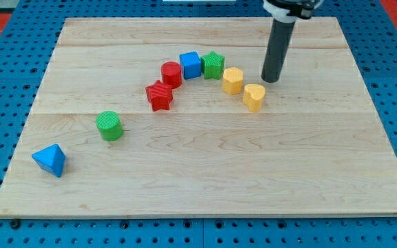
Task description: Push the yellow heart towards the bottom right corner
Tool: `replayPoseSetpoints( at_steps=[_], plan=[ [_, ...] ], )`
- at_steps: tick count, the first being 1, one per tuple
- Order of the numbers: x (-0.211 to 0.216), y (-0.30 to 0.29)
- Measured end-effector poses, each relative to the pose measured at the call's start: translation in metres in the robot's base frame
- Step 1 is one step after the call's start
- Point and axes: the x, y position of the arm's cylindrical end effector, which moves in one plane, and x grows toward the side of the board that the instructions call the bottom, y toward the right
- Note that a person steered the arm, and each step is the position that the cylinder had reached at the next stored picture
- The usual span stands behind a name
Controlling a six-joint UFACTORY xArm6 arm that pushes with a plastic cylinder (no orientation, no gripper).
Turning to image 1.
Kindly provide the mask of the white black robot arm end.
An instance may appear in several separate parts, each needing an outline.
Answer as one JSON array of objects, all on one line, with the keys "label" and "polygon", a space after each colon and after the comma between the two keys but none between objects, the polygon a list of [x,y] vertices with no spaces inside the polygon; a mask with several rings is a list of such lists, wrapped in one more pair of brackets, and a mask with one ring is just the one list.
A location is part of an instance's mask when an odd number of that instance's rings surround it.
[{"label": "white black robot arm end", "polygon": [[264,0],[263,8],[275,21],[293,23],[297,19],[311,19],[324,0]]}]

